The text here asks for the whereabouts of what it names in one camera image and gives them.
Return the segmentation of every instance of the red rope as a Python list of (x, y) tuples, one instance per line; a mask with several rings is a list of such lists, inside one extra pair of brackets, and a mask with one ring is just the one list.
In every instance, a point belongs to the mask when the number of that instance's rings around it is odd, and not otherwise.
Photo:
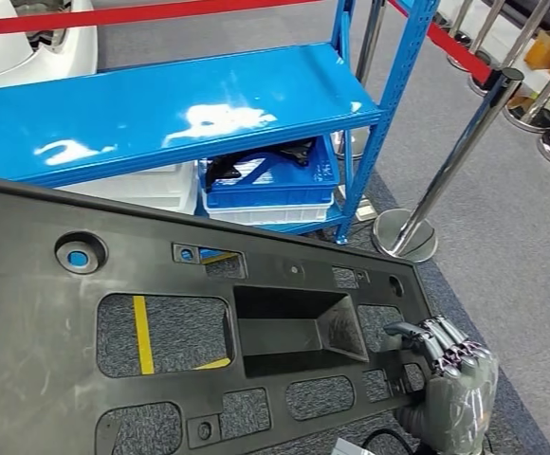
[[(397, 4), (397, 1), (389, 0), (389, 3), (394, 5), (402, 14), (407, 16), (407, 12)], [(447, 33), (435, 24), (431, 24), (429, 26), (427, 36), (431, 38), (434, 45), (441, 47), (446, 54), (468, 69), (480, 82), (485, 82), (488, 78), (488, 75), (489, 75), (490, 68), (488, 65), (475, 57), (474, 54), (469, 53), (466, 48), (457, 43), (451, 36), (448, 36)]]
[(154, 21), (172, 17), (194, 16), (215, 12), (239, 11), (293, 5), (317, 0), (197, 0), (137, 7), (96, 9), (94, 11), (56, 12), (0, 19), (0, 33), (54, 30), (58, 28), (106, 26), (129, 22)]

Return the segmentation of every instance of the blue plastic crate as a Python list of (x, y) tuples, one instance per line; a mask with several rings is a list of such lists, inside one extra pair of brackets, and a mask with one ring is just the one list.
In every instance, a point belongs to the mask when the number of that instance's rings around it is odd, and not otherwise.
[[(199, 163), (201, 186), (211, 160)], [(211, 209), (325, 204), (332, 201), (340, 177), (329, 136), (317, 136), (309, 152), (309, 165), (302, 167), (273, 153), (257, 152), (235, 165), (241, 176), (218, 179), (204, 194)]]

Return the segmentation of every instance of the rectangular cutout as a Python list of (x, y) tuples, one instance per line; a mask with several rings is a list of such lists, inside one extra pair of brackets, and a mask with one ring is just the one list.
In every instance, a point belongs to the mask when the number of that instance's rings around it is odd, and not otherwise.
[(363, 372), (362, 378), (366, 387), (366, 394), (370, 403), (386, 400), (389, 398), (389, 385), (384, 377), (382, 370), (371, 370), (369, 372)]
[(222, 368), (233, 358), (227, 306), (214, 298), (107, 296), (98, 305), (97, 339), (98, 368), (111, 377)]
[(252, 286), (235, 287), (234, 295), (249, 377), (367, 361), (347, 295)]
[(336, 287), (339, 289), (357, 289), (360, 284), (355, 277), (355, 272), (350, 268), (332, 266), (332, 274)]
[(222, 397), (223, 412), (218, 416), (223, 440), (240, 438), (270, 428), (264, 389), (233, 391)]
[(404, 320), (394, 306), (359, 305), (357, 314), (364, 331), (366, 345), (373, 353), (382, 349), (382, 342), (386, 336), (385, 325)]
[(181, 422), (180, 410), (167, 402), (109, 410), (101, 417), (98, 428), (116, 426), (115, 446), (97, 453), (169, 455), (182, 442)]
[(222, 251), (210, 248), (199, 248), (199, 263), (206, 267), (206, 273), (211, 278), (247, 278), (243, 255), (236, 251)]
[[(323, 399), (326, 396), (335, 396), (336, 399)], [(295, 382), (286, 390), (288, 411), (296, 420), (349, 410), (354, 400), (353, 386), (345, 376)]]

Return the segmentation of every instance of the robotic hand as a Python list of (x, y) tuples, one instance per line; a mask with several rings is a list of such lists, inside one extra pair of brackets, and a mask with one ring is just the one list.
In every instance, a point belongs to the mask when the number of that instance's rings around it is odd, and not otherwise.
[(445, 455), (483, 452), (498, 379), (495, 355), (442, 316), (384, 331), (390, 347), (424, 355), (433, 371), (424, 402), (395, 412), (402, 427)]

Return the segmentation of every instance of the yellow tape line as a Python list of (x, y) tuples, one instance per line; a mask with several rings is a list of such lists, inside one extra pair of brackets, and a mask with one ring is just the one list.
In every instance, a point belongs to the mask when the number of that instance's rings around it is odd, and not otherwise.
[(212, 258), (206, 258), (201, 261), (202, 265), (217, 263), (218, 261), (224, 261), (224, 259), (234, 258), (237, 256), (237, 253), (231, 253), (226, 251), (224, 253), (218, 254), (218, 256), (212, 256)]
[(146, 301), (144, 296), (134, 296), (134, 315), (136, 319), (136, 335), (138, 338), (138, 356), (142, 374), (153, 374), (153, 352), (148, 334), (148, 318), (146, 316)]
[(221, 358), (220, 360), (215, 360), (214, 362), (206, 363), (206, 365), (201, 365), (200, 367), (193, 368), (193, 370), (211, 370), (214, 368), (223, 368), (230, 363), (227, 357)]

